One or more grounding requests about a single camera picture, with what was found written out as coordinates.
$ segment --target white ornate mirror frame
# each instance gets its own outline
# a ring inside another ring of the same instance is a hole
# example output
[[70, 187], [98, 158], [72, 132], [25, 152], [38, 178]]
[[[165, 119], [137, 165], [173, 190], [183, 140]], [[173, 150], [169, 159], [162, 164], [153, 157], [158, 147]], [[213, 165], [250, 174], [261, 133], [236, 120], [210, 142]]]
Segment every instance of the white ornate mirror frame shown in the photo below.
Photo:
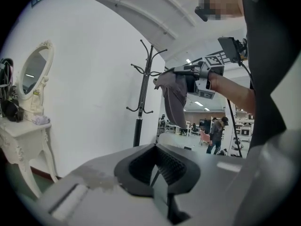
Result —
[[[48, 49], [48, 59], [46, 61], [45, 67], [33, 87], [33, 89], [28, 93], [25, 94], [23, 91], [23, 78], [25, 75], [25, 71], [27, 66], [29, 65], [31, 58], [34, 56], [36, 52], [40, 52], [41, 50]], [[16, 89], [18, 94], [18, 101], [20, 107], [24, 109], [24, 119], [27, 119], [29, 121], [32, 120], [33, 116], [35, 115], [43, 115], [44, 113], [44, 107], [43, 105], [43, 90], [44, 86], [46, 85], [48, 81], [48, 72], [51, 67], [52, 61], [54, 57], [54, 48], [51, 43], [51, 41], [47, 40], [43, 43], [41, 43], [37, 48], [30, 54], [28, 59], [26, 60], [22, 70], [18, 73], [17, 79], [16, 79]]]

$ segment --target ceiling light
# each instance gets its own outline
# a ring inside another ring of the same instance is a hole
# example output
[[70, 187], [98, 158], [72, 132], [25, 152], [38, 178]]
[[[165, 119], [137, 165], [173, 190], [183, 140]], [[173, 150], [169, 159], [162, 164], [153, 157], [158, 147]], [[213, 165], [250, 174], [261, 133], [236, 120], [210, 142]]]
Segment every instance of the ceiling light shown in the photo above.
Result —
[[196, 103], [199, 106], [203, 106], [199, 101], [195, 101], [194, 103]]

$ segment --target vanity table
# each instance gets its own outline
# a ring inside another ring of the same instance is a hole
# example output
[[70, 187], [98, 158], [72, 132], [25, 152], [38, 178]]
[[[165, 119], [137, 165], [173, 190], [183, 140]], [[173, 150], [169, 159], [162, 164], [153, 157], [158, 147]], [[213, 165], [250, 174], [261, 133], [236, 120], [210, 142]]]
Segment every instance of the vanity table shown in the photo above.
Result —
[[33, 178], [29, 161], [38, 157], [41, 151], [44, 151], [52, 180], [57, 182], [48, 147], [46, 128], [49, 127], [51, 123], [39, 126], [27, 120], [11, 122], [7, 118], [0, 118], [0, 146], [8, 162], [18, 164], [25, 182], [37, 197], [41, 195], [41, 191]]
[[45, 154], [52, 180], [57, 182], [46, 133], [51, 123], [36, 125], [32, 122], [35, 116], [44, 114], [44, 87], [53, 58], [54, 48], [49, 40], [34, 49], [22, 69], [16, 73], [14, 85], [14, 98], [24, 111], [23, 121], [9, 121], [5, 115], [0, 117], [0, 146], [7, 160], [18, 164], [25, 182], [37, 197], [41, 195], [41, 191], [33, 178], [29, 161], [37, 158], [41, 151]]

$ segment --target coat rack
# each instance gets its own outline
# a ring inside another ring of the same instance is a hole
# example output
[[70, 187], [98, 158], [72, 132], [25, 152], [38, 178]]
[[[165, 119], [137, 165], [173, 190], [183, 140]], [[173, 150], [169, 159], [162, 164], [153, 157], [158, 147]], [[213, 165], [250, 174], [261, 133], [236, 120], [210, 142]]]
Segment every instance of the coat rack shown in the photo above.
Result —
[[146, 48], [145, 44], [143, 43], [142, 40], [140, 40], [140, 42], [143, 44], [143, 46], [146, 49], [147, 52], [147, 59], [146, 59], [146, 67], [145, 70], [142, 69], [139, 66], [136, 66], [134, 64], [131, 64], [131, 66], [133, 66], [139, 73], [143, 74], [143, 80], [142, 80], [142, 85], [141, 85], [141, 89], [140, 89], [140, 96], [139, 96], [139, 102], [138, 102], [138, 107], [135, 110], [130, 109], [129, 107], [127, 107], [128, 110], [135, 112], [138, 111], [138, 117], [136, 119], [136, 125], [135, 125], [135, 134], [134, 134], [134, 142], [133, 142], [133, 147], [135, 146], [139, 146], [140, 143], [140, 135], [141, 135], [141, 127], [142, 127], [142, 114], [143, 112], [146, 114], [149, 113], [153, 113], [153, 111], [150, 112], [146, 112], [145, 111], [145, 98], [146, 98], [146, 92], [147, 92], [147, 86], [149, 83], [149, 78], [150, 76], [158, 76], [161, 73], [157, 72], [157, 71], [152, 71], [151, 72], [151, 64], [152, 64], [152, 60], [154, 59], [154, 57], [162, 52], [167, 51], [167, 49], [160, 51], [158, 53], [156, 53], [154, 56], [152, 56], [152, 51], [154, 49], [154, 46], [151, 45], [150, 47], [150, 52], [148, 51], [148, 49]]

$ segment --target black bag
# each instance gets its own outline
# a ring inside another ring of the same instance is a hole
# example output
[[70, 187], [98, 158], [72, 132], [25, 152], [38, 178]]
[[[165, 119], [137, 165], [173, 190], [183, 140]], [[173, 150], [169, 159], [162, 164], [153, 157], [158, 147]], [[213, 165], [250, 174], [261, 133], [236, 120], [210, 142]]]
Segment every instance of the black bag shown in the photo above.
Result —
[[2, 100], [0, 106], [2, 117], [6, 116], [9, 121], [16, 122], [23, 120], [24, 110], [19, 107], [19, 102], [17, 100]]

